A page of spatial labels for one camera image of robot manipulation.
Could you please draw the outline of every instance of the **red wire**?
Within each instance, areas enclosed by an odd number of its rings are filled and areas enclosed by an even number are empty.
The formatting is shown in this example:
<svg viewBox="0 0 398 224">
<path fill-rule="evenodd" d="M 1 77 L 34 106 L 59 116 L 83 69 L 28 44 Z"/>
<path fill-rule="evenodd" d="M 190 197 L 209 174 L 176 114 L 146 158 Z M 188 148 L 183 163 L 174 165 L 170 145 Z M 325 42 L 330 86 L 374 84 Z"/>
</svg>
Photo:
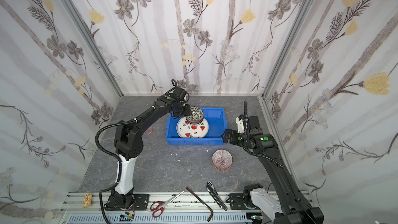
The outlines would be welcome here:
<svg viewBox="0 0 398 224">
<path fill-rule="evenodd" d="M 135 202 L 134 202 L 134 204 L 133 204 L 131 207 L 129 207 L 128 209 L 126 209 L 125 213 L 126 213 L 127 211 L 129 211 L 131 208 L 133 208 L 136 202 L 137 202 L 137 201 L 135 201 Z"/>
</svg>

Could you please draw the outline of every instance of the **patterned ceramic bowl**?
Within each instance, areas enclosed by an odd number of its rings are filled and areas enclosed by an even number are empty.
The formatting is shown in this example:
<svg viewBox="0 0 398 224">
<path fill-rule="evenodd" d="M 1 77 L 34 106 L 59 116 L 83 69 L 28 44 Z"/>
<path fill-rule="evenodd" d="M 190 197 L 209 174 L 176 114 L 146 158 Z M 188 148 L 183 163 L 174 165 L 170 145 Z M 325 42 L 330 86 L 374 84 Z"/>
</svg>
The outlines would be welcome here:
<svg viewBox="0 0 398 224">
<path fill-rule="evenodd" d="M 199 124 L 202 122 L 204 114 L 202 109 L 199 107 L 191 107 L 191 116 L 186 117 L 190 124 Z"/>
<path fill-rule="evenodd" d="M 217 150 L 211 158 L 214 168 L 222 172 L 229 170 L 232 166 L 232 155 L 226 150 Z"/>
</svg>

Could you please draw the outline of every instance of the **wall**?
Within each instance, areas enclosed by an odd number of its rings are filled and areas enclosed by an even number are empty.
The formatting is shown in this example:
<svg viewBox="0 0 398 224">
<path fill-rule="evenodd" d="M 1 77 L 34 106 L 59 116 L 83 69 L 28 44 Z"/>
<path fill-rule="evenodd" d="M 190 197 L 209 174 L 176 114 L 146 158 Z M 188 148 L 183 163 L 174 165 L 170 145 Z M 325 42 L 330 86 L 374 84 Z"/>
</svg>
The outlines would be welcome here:
<svg viewBox="0 0 398 224">
<path fill-rule="evenodd" d="M 0 222 L 53 223 L 119 97 L 59 0 L 0 4 Z"/>
<path fill-rule="evenodd" d="M 260 93 L 302 0 L 72 0 L 124 93 Z"/>
<path fill-rule="evenodd" d="M 398 3 L 316 0 L 266 96 L 325 223 L 396 223 Z"/>
</svg>

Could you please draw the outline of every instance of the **gray marble tabletop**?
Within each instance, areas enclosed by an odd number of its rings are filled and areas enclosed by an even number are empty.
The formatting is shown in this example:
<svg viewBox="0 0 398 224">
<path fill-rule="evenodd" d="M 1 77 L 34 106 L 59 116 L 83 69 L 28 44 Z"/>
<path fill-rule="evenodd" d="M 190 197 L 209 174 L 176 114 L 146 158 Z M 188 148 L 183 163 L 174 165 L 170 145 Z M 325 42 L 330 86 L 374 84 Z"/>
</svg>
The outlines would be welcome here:
<svg viewBox="0 0 398 224">
<path fill-rule="evenodd" d="M 157 96 L 124 96 L 114 111 L 112 123 L 128 121 L 150 107 Z M 257 115 L 264 133 L 268 132 L 264 115 L 255 96 L 191 96 L 189 104 L 197 107 L 223 107 L 228 128 L 236 130 L 235 118 L 243 114 L 243 102 L 248 101 L 249 116 Z M 144 149 L 138 156 L 133 176 L 135 192 L 179 192 L 190 187 L 193 191 L 206 191 L 211 181 L 218 192 L 242 191 L 244 186 L 260 183 L 268 187 L 269 176 L 260 161 L 241 147 L 173 146 L 166 141 L 167 115 L 152 127 L 150 134 L 142 136 Z M 101 144 L 114 152 L 115 128 L 106 130 Z M 218 171 L 211 157 L 218 149 L 232 154 L 233 164 L 227 171 Z M 98 192 L 111 186 L 116 179 L 117 160 L 97 150 L 83 179 L 79 192 Z"/>
</svg>

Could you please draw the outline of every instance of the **red scissor handle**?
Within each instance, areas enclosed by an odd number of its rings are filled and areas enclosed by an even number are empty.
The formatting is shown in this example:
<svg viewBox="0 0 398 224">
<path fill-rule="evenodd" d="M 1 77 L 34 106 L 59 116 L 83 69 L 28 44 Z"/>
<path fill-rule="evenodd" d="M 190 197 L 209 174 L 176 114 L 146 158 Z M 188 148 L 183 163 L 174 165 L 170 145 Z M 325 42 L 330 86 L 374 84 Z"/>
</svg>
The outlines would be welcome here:
<svg viewBox="0 0 398 224">
<path fill-rule="evenodd" d="M 151 207 L 150 207 L 150 210 L 153 211 L 153 213 L 152 213 L 153 218 L 157 218 L 157 217 L 159 217 L 161 214 L 163 214 L 164 208 L 163 208 L 163 207 L 158 208 L 158 207 L 161 206 L 161 205 L 162 205 L 162 202 L 154 202 L 154 203 L 152 203 L 152 205 L 151 205 Z"/>
</svg>

